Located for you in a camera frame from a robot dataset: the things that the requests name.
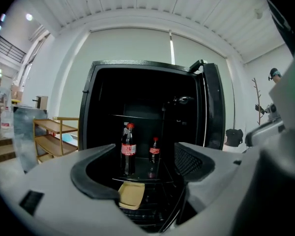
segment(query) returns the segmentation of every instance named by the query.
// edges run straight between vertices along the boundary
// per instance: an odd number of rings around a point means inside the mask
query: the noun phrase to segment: coca-cola bottle
[[[121,143],[121,172],[127,176],[135,173],[136,144],[132,136],[133,128],[133,123],[127,124],[127,132]]]
[[[153,138],[153,145],[149,148],[148,159],[151,163],[157,163],[159,160],[160,149],[158,146],[158,137]]]

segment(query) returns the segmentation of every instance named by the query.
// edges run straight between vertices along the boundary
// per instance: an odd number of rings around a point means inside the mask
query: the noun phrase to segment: red label
[[[152,154],[158,154],[160,152],[160,149],[159,148],[149,148],[149,151],[150,153]]]
[[[124,155],[134,155],[136,153],[136,145],[121,145],[121,153]]]

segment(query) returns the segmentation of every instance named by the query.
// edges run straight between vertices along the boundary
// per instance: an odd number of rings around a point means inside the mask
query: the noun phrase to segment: ceiling
[[[25,53],[29,51],[33,44],[30,37],[40,26],[35,19],[28,21],[26,14],[24,8],[14,2],[6,12],[4,22],[0,22],[2,26],[0,36]]]
[[[146,9],[173,14],[210,29],[249,62],[284,44],[266,0],[31,0],[47,29],[60,32],[107,11]],[[257,19],[256,10],[262,13]]]

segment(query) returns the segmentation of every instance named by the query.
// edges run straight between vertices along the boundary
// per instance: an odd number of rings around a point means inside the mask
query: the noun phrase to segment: black refrigerator
[[[135,125],[136,171],[125,176],[120,172],[120,149],[129,122]],[[162,232],[185,206],[185,187],[190,180],[185,176],[208,174],[214,168],[209,158],[185,153],[177,143],[223,147],[225,104],[218,67],[204,60],[191,67],[144,60],[95,61],[83,90],[79,125],[81,150],[114,144],[82,167],[94,182],[113,190],[103,188],[102,194],[95,196],[115,198],[124,181],[144,183],[139,209],[120,209],[147,232]],[[153,137],[158,137],[160,144],[157,164],[148,160]]]

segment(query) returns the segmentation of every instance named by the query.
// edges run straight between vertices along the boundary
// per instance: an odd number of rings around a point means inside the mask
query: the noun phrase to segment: white wall
[[[249,130],[258,126],[257,121],[259,119],[258,112],[254,109],[255,104],[258,103],[257,92],[253,87],[254,83],[251,81],[253,78],[256,78],[258,90],[260,91],[260,105],[263,108],[266,108],[267,105],[272,103],[272,100],[269,96],[270,90],[274,87],[274,81],[268,80],[270,70],[272,68],[277,68],[279,72],[284,75],[287,71],[290,63],[292,62],[293,57],[286,45],[283,45],[258,59],[255,59],[246,64],[245,71],[247,77],[249,78],[249,84],[247,85],[250,91],[249,98],[249,120],[247,123],[247,128]],[[267,115],[261,119],[261,123],[266,122]]]
[[[93,61],[137,59],[171,63],[169,35],[148,29],[110,29],[91,33],[65,81],[59,115],[78,117],[82,90]]]
[[[37,30],[40,24],[33,19],[26,19],[27,12],[16,0],[6,12],[6,17],[0,30],[0,35],[11,44],[27,53],[32,45],[29,37]]]
[[[226,129],[233,128],[234,95],[226,60],[190,39],[173,36],[177,65],[191,66],[198,59],[218,65],[226,104]],[[171,63],[169,35],[149,29],[110,29],[93,32],[77,54],[63,89],[59,115],[78,117],[82,90],[93,61],[105,59],[137,59]]]
[[[200,59],[215,63],[220,73],[225,99],[225,130],[234,125],[234,94],[232,79],[225,58],[211,49],[190,39],[173,35],[176,65],[190,67]]]
[[[87,34],[84,28],[68,31],[57,38],[46,39],[32,64],[25,83],[22,104],[34,106],[36,96],[48,96],[47,111],[50,117],[60,99],[57,98],[59,85],[68,64],[74,59],[76,46]]]
[[[37,46],[38,42],[41,41],[44,37],[46,37],[48,34],[49,34],[49,32],[46,30],[35,41],[33,41],[32,46],[28,50],[28,53],[26,53],[26,55],[23,58],[23,63],[20,67],[18,76],[16,78],[14,78],[14,80],[13,80],[13,84],[15,86],[18,86],[18,87],[22,86],[22,85],[20,85],[20,83],[21,83],[21,80],[23,79],[22,76],[23,76],[24,70],[26,69],[29,59],[30,59],[35,47]]]
[[[1,77],[0,87],[11,90],[11,85],[12,85],[12,79],[5,76]]]
[[[249,97],[250,90],[247,87],[249,79],[244,68],[244,64],[238,60],[237,56],[227,57],[227,64],[231,74],[234,86],[235,98],[235,129],[241,129],[243,132],[243,143],[238,147],[223,146],[224,151],[242,153],[247,149],[245,137],[248,131],[247,122],[249,119]]]

